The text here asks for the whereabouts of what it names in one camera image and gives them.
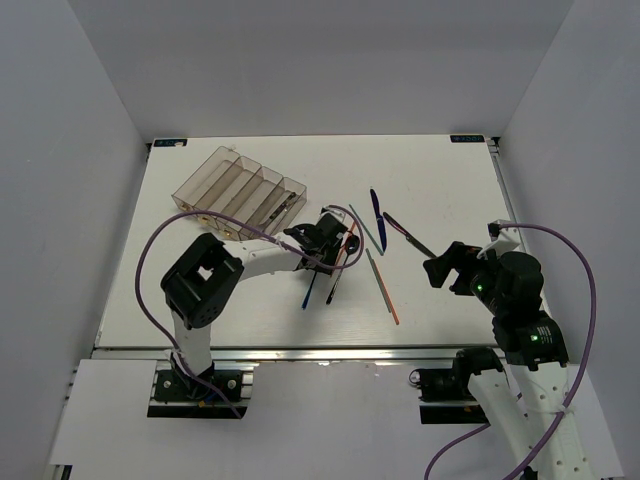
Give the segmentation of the black spoon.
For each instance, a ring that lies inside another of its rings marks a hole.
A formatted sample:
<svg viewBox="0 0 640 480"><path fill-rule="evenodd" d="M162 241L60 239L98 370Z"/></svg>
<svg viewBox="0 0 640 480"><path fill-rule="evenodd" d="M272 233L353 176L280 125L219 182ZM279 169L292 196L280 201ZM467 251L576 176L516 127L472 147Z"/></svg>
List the black spoon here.
<svg viewBox="0 0 640 480"><path fill-rule="evenodd" d="M349 240L347 241L347 247L346 247L346 250L344 252L343 266L345 266L348 263L350 257L352 255L356 254L359 249L360 249L360 238L357 235L352 235L349 238ZM337 288L339 286L339 282L341 280L342 274L343 274L343 270L340 270L337 273L335 282L334 282L334 284L333 284L333 286L332 286L332 288L331 288L331 290L329 292L329 295L328 295L328 297L326 299L326 302L325 302L326 305L330 305L332 303L332 301L334 299L334 296L336 294L336 290L337 290Z"/></svg>

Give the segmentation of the rainbow iridescent spoon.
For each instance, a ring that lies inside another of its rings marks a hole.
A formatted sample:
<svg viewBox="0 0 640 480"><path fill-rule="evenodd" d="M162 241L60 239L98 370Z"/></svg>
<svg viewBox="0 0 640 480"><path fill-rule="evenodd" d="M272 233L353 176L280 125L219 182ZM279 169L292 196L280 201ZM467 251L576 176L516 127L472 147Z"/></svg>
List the rainbow iridescent spoon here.
<svg viewBox="0 0 640 480"><path fill-rule="evenodd" d="M306 291L306 294L303 298L302 304L301 304L301 308L302 310L306 310L306 308L308 307L309 301L310 301L310 297L311 297L311 293L317 278L317 271L314 271L313 276L311 277L311 281L309 283L308 289Z"/></svg>

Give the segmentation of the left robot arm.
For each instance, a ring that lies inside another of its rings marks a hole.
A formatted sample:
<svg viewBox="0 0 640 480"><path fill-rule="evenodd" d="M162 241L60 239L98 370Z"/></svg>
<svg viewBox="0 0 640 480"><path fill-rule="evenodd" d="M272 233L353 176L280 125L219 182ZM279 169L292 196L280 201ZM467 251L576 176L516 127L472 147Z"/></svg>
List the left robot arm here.
<svg viewBox="0 0 640 480"><path fill-rule="evenodd" d="M199 399L211 387L211 324L238 283L276 272L314 270L328 274L348 231L325 211L315 224L289 227L266 239L223 242L210 233L196 238L161 280L177 342L177 387Z"/></svg>

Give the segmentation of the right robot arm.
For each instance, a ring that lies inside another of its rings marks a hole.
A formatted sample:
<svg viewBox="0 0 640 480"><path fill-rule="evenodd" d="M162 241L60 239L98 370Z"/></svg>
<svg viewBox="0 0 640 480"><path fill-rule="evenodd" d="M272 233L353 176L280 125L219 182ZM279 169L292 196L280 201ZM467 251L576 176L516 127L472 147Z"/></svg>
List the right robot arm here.
<svg viewBox="0 0 640 480"><path fill-rule="evenodd" d="M560 326L542 308L539 261L508 241L485 248L455 241L423 267L434 288L457 275L450 291L487 308L503 353L466 348L448 369L415 370L410 376L422 401L474 401L470 415L483 416L508 443L512 479L595 478L571 408L584 374L569 375Z"/></svg>

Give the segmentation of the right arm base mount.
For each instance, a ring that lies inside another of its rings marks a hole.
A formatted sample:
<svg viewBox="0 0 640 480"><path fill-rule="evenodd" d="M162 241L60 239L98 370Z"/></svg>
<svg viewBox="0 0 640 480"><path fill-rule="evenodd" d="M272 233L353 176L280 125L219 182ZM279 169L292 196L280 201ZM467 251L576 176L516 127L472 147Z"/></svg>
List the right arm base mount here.
<svg viewBox="0 0 640 480"><path fill-rule="evenodd" d="M419 391L423 425L484 425L489 421L475 398L453 378L452 369L414 369L409 384Z"/></svg>

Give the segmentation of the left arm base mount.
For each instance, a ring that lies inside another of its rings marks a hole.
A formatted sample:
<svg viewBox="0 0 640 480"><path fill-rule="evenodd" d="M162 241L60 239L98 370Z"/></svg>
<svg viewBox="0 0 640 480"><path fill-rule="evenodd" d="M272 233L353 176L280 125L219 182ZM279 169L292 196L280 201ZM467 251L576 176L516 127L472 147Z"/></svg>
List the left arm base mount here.
<svg viewBox="0 0 640 480"><path fill-rule="evenodd" d="M225 397L174 370L168 363L156 368L147 407L148 418L239 420L247 412L253 387L249 367L216 368L206 382Z"/></svg>

